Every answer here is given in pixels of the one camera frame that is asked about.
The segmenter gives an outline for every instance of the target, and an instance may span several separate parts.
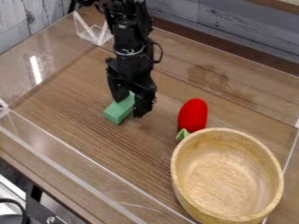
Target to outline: wooden bowl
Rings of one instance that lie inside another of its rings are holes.
[[[183,208],[206,224],[259,223],[285,190],[270,149],[233,129],[191,134],[173,154],[173,186]]]

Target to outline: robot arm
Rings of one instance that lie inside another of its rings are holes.
[[[117,102],[135,93],[134,116],[143,117],[154,108],[158,87],[151,78],[155,63],[163,59],[163,48],[149,35],[154,20],[147,11],[146,0],[110,0],[96,3],[104,13],[109,28],[115,36],[115,58],[107,59],[107,82]],[[155,46],[162,55],[155,60]]]

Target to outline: bowl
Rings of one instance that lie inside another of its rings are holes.
[[[173,188],[183,208],[206,224],[259,223],[285,190],[271,150],[234,129],[205,129],[173,154]]]

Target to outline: bowl rim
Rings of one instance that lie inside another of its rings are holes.
[[[191,141],[197,136],[202,135],[203,133],[207,132],[213,132],[213,131],[223,131],[223,132],[230,132],[230,133],[235,133],[242,135],[243,137],[246,137],[247,139],[250,139],[251,141],[254,141],[261,148],[265,150],[266,154],[270,157],[270,160],[273,161],[274,165],[275,165],[275,171],[278,174],[278,188],[277,188],[277,192],[275,192],[275,197],[273,198],[271,202],[269,203],[269,205],[266,206],[266,208],[258,212],[258,213],[253,213],[245,216],[226,216],[222,214],[218,214],[213,211],[210,211],[206,207],[202,207],[198,203],[195,203],[195,201],[186,195],[185,191],[183,191],[183,187],[179,184],[179,178],[178,178],[178,172],[177,172],[177,161],[178,161],[178,155],[179,152],[182,151],[182,148],[185,146],[185,144]],[[173,160],[171,160],[171,174],[173,174],[173,184],[177,187],[181,195],[183,196],[183,198],[186,199],[187,203],[197,208],[197,210],[202,213],[202,214],[207,214],[209,216],[217,218],[217,219],[222,219],[225,221],[253,221],[261,217],[266,217],[273,210],[275,209],[282,197],[283,197],[283,192],[285,192],[285,177],[283,177],[283,171],[282,171],[282,167],[281,164],[277,160],[277,157],[273,153],[273,151],[266,147],[266,145],[257,140],[251,135],[246,134],[242,131],[238,131],[235,129],[227,129],[227,128],[209,128],[209,129],[203,129],[199,130],[197,132],[194,132],[193,134],[190,134],[178,144],[175,151],[173,153]]]

